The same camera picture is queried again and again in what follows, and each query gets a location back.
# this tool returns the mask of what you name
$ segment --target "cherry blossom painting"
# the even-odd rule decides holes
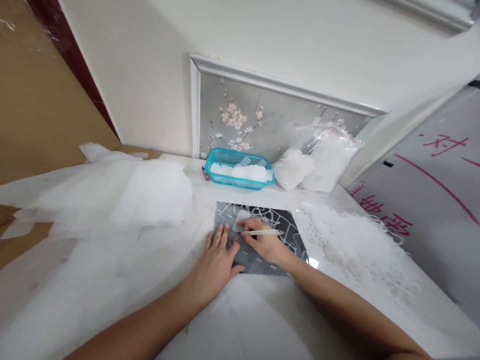
[[[298,142],[296,127],[331,123],[355,137],[369,120],[364,114],[213,74],[201,75],[201,159],[206,159],[211,149],[225,148],[274,162]]]

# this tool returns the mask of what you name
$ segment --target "hand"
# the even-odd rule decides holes
[[[212,241],[212,231],[208,233],[203,253],[190,274],[183,281],[189,296],[199,301],[202,306],[211,303],[223,290],[225,285],[238,273],[245,270],[243,265],[232,267],[234,257],[240,249],[236,237],[227,250],[229,225],[220,225]]]
[[[239,226],[245,226],[245,231],[271,229],[268,224],[264,223],[257,217],[249,217],[240,220],[237,224]],[[246,232],[242,232],[241,237],[270,263],[283,266],[282,264],[292,255],[290,250],[275,235],[257,235],[255,240]]]

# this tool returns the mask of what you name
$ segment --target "forearm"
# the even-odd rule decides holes
[[[430,359],[427,353],[393,321],[361,296],[296,256],[279,263],[312,297],[329,320],[360,338],[373,355],[405,353]]]
[[[94,336],[65,360],[154,359],[206,305],[197,303],[183,281]]]

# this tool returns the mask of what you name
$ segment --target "framed painting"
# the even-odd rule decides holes
[[[226,148],[276,161],[296,143],[296,127],[335,124],[355,137],[378,107],[190,54],[192,157]]]

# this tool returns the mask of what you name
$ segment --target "dark red door frame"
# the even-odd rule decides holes
[[[104,101],[58,0],[25,0],[94,105],[118,138]]]

